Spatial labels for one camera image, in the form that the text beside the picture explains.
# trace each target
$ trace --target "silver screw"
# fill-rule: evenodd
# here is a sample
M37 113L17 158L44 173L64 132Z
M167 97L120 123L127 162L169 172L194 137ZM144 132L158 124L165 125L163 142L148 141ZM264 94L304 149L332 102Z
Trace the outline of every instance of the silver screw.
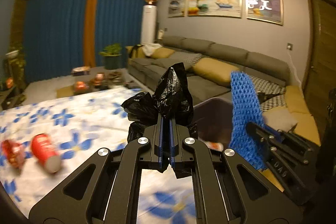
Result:
M139 144L146 144L148 143L148 139L146 137L141 137L138 139Z
M235 151L232 150L232 149L230 149L230 148L228 148L228 149L225 149L224 154L226 156L232 157L235 154Z
M106 156L109 153L109 150L107 148L100 148L98 150L98 155L99 156Z
M188 138L185 138L184 142L186 144L193 144L193 143L195 143L195 139L191 138L191 137L188 137Z

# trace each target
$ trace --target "blue curtain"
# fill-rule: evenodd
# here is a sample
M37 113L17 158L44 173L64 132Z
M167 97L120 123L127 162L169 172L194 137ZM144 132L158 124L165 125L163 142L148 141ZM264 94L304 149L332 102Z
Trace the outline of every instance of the blue curtain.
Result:
M99 52L105 46L120 43L122 65L126 67L125 46L140 43L144 0L98 0L95 25L96 65L103 65Z
M83 65L86 0L29 0L24 27L27 82L69 75Z

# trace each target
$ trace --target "blue knitted towel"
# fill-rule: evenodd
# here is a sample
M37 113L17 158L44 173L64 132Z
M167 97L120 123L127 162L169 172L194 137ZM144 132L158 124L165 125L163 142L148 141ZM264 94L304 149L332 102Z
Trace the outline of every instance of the blue knitted towel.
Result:
M233 131L229 147L237 151L256 169L266 169L260 150L253 138L246 132L246 124L254 122L264 127L263 116L254 85L243 72L231 72L233 103Z

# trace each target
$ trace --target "sofa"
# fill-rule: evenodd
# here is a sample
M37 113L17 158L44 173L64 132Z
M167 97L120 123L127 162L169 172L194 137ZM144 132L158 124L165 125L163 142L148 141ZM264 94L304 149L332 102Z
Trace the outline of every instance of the sofa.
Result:
M287 108L298 122L295 133L320 145L315 120L307 108L299 87L290 85L290 70L286 62L258 52L249 52L242 48L202 39L164 36L160 44L164 48L174 50L175 52L197 53L201 54L202 58L211 58L233 65L236 69L245 72L252 78L266 80L280 86L284 90L283 95L274 99L283 101L283 104L270 104L268 100L261 105L262 111L275 111ZM126 48L130 53L132 46ZM157 61L157 59L146 57L140 47L136 51L133 51L131 58L129 58L128 72L151 90L155 90L159 79L169 67L169 62L166 66L163 66L157 65ZM211 69L216 72L218 68L214 66ZM197 75L193 70L187 72L187 80L194 105L212 97L221 97L231 101L230 84L220 85Z

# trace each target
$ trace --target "floral tablecloth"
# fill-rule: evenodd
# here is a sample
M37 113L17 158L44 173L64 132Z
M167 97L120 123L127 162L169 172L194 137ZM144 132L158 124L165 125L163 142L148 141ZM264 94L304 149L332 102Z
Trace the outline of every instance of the floral tablecloth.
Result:
M23 143L26 162L21 173L0 150L0 181L22 213L30 209L101 147L117 150L127 144L131 122L120 104L139 90L124 87L17 107L0 113L0 141ZM31 154L30 141L47 133L62 157L54 175ZM191 177L177 180L169 167L163 174L143 170L138 223L196 223Z

